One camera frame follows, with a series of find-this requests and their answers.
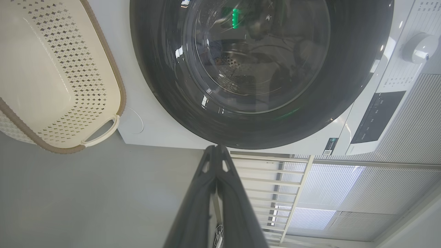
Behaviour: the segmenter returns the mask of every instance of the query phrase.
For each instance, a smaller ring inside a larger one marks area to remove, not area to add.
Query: control panel
[[[441,0],[415,1],[400,39],[388,41],[396,42],[396,48],[390,55],[385,51],[390,63],[377,92],[410,90],[422,63],[436,51],[440,34]]]
[[[351,144],[378,140],[405,93],[405,91],[375,93]]]

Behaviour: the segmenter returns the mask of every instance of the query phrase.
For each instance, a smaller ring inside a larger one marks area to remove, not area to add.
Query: washing machine door
[[[131,33],[154,95],[214,143],[265,149],[336,119],[369,81],[390,0],[131,0]]]

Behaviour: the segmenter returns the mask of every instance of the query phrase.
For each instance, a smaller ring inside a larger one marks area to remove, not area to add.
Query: laundry basket
[[[125,91],[86,0],[2,0],[0,28],[0,131],[61,154],[115,132]]]

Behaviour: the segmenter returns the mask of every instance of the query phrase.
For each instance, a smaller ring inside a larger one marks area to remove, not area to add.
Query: front-load washing machine
[[[438,45],[413,0],[90,0],[127,89],[129,144],[371,152]]]

